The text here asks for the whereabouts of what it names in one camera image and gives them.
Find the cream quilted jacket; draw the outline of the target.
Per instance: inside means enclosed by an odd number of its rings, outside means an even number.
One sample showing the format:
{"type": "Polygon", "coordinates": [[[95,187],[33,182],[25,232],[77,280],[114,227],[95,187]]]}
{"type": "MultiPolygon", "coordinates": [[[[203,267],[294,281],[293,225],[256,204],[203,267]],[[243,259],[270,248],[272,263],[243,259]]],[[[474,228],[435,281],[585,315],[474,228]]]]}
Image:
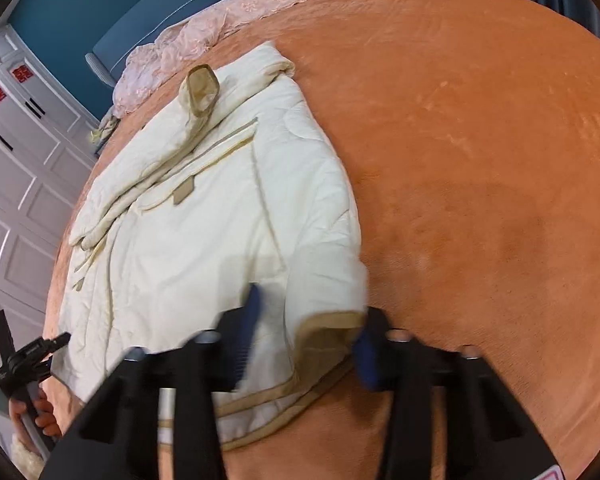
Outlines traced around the cream quilted jacket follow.
{"type": "Polygon", "coordinates": [[[89,399],[129,348],[163,352],[257,286],[244,378],[214,398],[226,450],[272,434],[343,373],[365,318],[346,170],[265,42],[194,67],[93,181],[68,237],[53,375],[89,399]]]}

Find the white panelled wardrobe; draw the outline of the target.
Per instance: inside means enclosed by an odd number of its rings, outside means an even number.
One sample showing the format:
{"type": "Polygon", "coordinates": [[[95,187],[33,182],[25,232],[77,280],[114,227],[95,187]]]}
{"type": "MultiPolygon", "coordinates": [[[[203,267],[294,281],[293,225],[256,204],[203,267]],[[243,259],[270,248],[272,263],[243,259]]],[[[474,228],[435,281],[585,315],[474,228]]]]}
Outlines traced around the white panelled wardrobe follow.
{"type": "Polygon", "coordinates": [[[0,27],[0,310],[16,344],[42,334],[56,252],[95,163],[95,126],[15,29],[0,27]]]}

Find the orange plush bedspread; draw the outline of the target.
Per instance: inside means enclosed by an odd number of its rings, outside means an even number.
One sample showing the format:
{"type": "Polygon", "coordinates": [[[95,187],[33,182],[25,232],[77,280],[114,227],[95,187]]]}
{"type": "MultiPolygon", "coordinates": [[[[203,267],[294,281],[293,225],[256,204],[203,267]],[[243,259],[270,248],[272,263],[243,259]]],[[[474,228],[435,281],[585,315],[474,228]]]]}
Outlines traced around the orange plush bedspread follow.
{"type": "Polygon", "coordinates": [[[600,452],[600,40],[529,0],[308,0],[296,66],[358,203],[370,303],[480,347],[569,479],[600,452]]]}

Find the yellow white cloth pile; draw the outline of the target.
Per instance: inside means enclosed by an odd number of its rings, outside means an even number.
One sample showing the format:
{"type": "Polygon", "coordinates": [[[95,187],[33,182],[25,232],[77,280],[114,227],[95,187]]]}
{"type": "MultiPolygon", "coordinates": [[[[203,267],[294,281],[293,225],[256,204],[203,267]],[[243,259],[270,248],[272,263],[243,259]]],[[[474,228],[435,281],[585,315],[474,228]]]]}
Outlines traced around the yellow white cloth pile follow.
{"type": "Polygon", "coordinates": [[[104,118],[102,118],[102,121],[99,123],[98,127],[90,132],[88,135],[88,140],[93,145],[106,143],[109,137],[114,133],[114,130],[117,129],[119,122],[119,118],[114,116],[112,113],[108,113],[104,118]]]}

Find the pink floral quilt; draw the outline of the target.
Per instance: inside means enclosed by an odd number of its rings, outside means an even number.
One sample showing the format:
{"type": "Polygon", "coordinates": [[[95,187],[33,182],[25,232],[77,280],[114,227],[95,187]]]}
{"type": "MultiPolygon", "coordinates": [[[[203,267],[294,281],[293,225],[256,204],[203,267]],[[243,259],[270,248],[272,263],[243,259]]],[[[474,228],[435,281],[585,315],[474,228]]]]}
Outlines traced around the pink floral quilt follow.
{"type": "Polygon", "coordinates": [[[157,39],[134,48],[114,86],[112,114],[137,110],[158,88],[224,38],[247,25],[308,0],[220,0],[167,27],[157,39]]]}

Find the blue upholstered headboard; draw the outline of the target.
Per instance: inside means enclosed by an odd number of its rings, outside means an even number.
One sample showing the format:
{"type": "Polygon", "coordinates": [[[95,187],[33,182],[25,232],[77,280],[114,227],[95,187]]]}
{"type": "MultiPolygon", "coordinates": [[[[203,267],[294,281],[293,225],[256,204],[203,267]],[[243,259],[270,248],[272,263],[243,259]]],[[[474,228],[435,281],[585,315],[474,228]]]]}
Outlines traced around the blue upholstered headboard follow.
{"type": "Polygon", "coordinates": [[[150,44],[168,27],[221,0],[140,0],[122,15],[85,55],[95,76],[112,88],[131,52],[150,44]]]}

